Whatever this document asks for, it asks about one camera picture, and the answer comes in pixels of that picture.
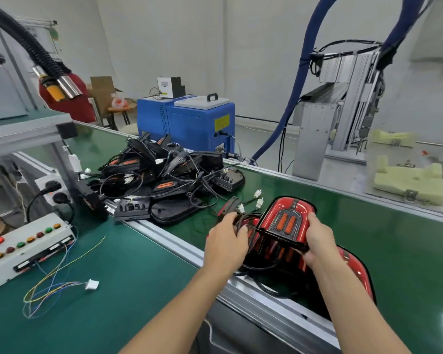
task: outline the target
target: floor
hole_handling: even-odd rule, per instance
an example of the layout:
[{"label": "floor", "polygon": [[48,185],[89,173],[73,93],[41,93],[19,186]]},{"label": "floor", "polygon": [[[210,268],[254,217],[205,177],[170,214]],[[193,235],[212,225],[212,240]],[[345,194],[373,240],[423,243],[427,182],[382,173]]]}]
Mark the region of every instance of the floor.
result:
[{"label": "floor", "polygon": [[[136,114],[129,114],[131,124],[136,123]],[[115,115],[115,123],[118,129],[125,126],[123,117]],[[251,157],[266,142],[272,132],[262,129],[255,129],[237,124],[235,129],[236,140],[241,149],[236,145],[236,152]],[[277,161],[279,158],[280,139],[269,148],[257,161],[260,167],[277,171]],[[291,163],[295,157],[297,146],[297,135],[287,134],[284,142],[284,157],[282,161],[282,172],[292,174]],[[320,172],[319,184],[335,189],[361,192],[362,184],[366,177],[366,167],[358,164],[347,163],[340,160],[325,159]]]}]

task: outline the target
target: workbench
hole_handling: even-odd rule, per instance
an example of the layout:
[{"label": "workbench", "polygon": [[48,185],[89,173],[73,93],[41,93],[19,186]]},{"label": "workbench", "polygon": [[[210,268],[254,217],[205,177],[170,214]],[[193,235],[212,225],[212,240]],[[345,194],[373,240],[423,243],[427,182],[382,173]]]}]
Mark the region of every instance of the workbench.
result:
[{"label": "workbench", "polygon": [[[126,135],[113,131],[82,124],[78,130],[79,136],[66,142],[83,167],[92,171],[126,144]],[[27,153],[49,161],[38,148]],[[368,268],[379,310],[409,349],[443,353],[442,214],[252,166],[241,169],[246,184],[238,196],[245,200],[262,189],[265,205],[280,195],[315,204],[319,219],[333,229],[337,243]],[[115,353],[190,280],[213,224],[208,210],[163,230],[148,221],[98,223],[89,214],[81,215],[77,226],[84,235],[73,257],[107,237],[71,267],[69,280],[100,280],[98,290],[83,295],[70,289],[47,315],[29,321],[21,315],[21,300],[41,274],[30,271],[0,287],[0,352]],[[141,228],[149,235],[142,236]],[[166,236],[161,246],[153,242],[152,233]],[[163,248],[171,245],[187,252],[180,256],[183,259]],[[233,305],[223,296],[219,300]]]}]

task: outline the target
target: colored wires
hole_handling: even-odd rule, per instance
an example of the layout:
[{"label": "colored wires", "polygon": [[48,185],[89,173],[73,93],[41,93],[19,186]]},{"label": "colored wires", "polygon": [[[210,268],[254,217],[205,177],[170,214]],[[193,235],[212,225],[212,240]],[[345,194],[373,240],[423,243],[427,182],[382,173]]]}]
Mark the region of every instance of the colored wires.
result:
[{"label": "colored wires", "polygon": [[[96,244],[94,247],[92,247],[90,250],[88,250],[82,256],[80,256],[80,257],[76,258],[75,260],[68,263],[67,261],[69,259],[70,250],[76,244],[77,239],[78,239],[78,232],[77,232],[76,240],[69,247],[64,245],[65,254],[62,257],[62,260],[59,262],[59,264],[52,271],[50,271],[49,273],[46,273],[46,271],[44,271],[41,268],[39,263],[36,262],[36,267],[38,267],[43,273],[45,273],[45,277],[25,294],[25,296],[23,298],[23,303],[24,303],[24,306],[22,309],[23,315],[28,319],[35,319],[35,318],[38,318],[42,315],[45,315],[49,310],[51,310],[51,308],[59,300],[59,297],[64,289],[69,288],[69,287],[74,287],[74,286],[86,285],[87,282],[78,282],[78,281],[62,282],[62,283],[57,283],[57,284],[55,284],[54,282],[56,280],[56,275],[60,270],[64,269],[65,267],[67,267],[67,266],[71,265],[72,263],[76,262],[77,260],[81,259],[83,256],[87,255],[89,252],[91,252],[97,246],[99,246],[105,238],[106,238],[106,236],[104,236],[98,244]],[[38,288],[40,287],[40,285],[44,284],[44,282],[49,279],[51,280],[50,285],[48,287],[45,287],[44,289],[38,291]],[[46,301],[48,301],[51,297],[53,297],[54,295],[57,295],[57,296],[56,296],[56,299],[53,302],[53,304],[50,307],[48,307],[44,313],[42,313],[40,315],[36,315],[36,313],[43,306],[43,304]]]}]

